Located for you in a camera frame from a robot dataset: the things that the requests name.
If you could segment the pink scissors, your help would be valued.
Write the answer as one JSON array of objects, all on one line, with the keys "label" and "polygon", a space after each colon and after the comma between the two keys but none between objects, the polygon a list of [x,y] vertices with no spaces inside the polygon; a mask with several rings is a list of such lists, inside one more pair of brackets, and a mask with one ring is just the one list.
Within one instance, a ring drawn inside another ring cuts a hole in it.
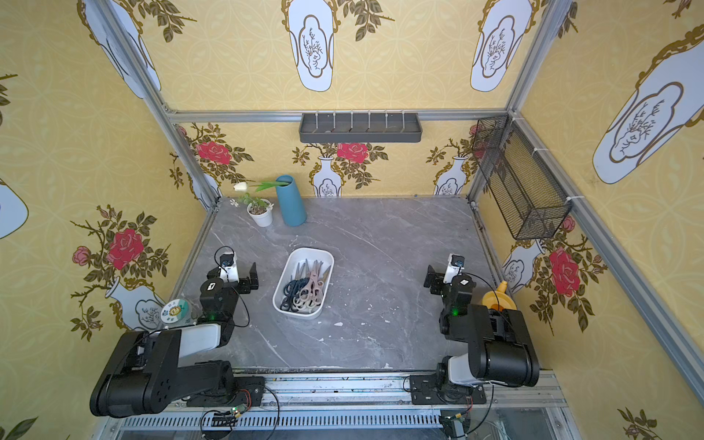
[{"label": "pink scissors", "polygon": [[316,260],[313,269],[309,272],[309,282],[302,287],[296,300],[296,307],[300,312],[313,313],[319,308],[324,298],[326,273],[322,271],[324,262]]}]

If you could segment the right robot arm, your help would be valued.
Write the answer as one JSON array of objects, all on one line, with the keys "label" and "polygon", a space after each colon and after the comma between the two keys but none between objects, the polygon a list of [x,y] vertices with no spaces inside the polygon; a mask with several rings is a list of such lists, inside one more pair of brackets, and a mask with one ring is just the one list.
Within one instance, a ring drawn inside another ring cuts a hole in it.
[{"label": "right robot arm", "polygon": [[466,353],[445,357],[438,364],[440,387],[474,387],[484,382],[508,387],[537,385],[541,367],[521,312],[474,304],[477,284],[464,271],[447,282],[445,275],[428,267],[423,286],[442,299],[440,333],[467,346]]}]

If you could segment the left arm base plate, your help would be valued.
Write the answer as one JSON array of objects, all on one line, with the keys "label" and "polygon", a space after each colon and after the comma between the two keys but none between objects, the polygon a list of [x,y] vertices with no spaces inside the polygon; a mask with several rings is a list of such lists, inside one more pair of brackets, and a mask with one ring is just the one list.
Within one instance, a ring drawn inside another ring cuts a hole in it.
[{"label": "left arm base plate", "polygon": [[188,407],[235,407],[245,404],[247,407],[259,407],[265,392],[266,379],[261,376],[234,377],[225,386],[192,395],[187,401]]}]

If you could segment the white plastic storage box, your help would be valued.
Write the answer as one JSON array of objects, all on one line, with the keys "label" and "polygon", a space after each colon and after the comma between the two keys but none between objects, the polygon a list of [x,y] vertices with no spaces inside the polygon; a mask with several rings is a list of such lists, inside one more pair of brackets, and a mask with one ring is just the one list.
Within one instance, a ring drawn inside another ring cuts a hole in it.
[{"label": "white plastic storage box", "polygon": [[324,309],[334,267],[334,256],[326,250],[295,249],[272,297],[275,310],[287,317],[317,318]]}]

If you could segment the dark teal scissors back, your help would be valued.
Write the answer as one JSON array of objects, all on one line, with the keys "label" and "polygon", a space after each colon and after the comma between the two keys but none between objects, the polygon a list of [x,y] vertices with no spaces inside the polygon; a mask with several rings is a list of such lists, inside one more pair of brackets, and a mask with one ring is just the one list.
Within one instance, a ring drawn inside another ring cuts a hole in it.
[{"label": "dark teal scissors back", "polygon": [[297,313],[299,308],[294,304],[294,301],[300,296],[302,289],[308,284],[309,278],[308,263],[299,263],[296,271],[291,277],[291,280],[283,287],[283,300],[280,303],[280,310],[283,312]]}]

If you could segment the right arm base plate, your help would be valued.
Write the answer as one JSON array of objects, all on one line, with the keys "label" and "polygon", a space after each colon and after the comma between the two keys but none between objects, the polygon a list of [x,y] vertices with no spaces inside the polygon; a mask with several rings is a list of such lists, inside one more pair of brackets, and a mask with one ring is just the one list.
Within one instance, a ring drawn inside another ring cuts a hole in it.
[{"label": "right arm base plate", "polygon": [[414,405],[485,404],[487,396],[482,385],[456,385],[438,373],[412,375],[408,390]]}]

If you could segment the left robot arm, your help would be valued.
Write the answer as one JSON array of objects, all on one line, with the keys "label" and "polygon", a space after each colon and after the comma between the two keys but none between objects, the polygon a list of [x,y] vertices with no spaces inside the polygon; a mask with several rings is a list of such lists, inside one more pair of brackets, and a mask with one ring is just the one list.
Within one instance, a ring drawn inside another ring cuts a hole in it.
[{"label": "left robot arm", "polygon": [[95,416],[125,418],[159,414],[185,399],[192,407],[261,405],[265,379],[237,379],[227,360],[182,366],[180,360],[226,346],[238,325],[234,314],[242,295],[258,290],[257,266],[230,282],[215,271],[200,288],[203,314],[191,326],[122,335],[90,397]]}]

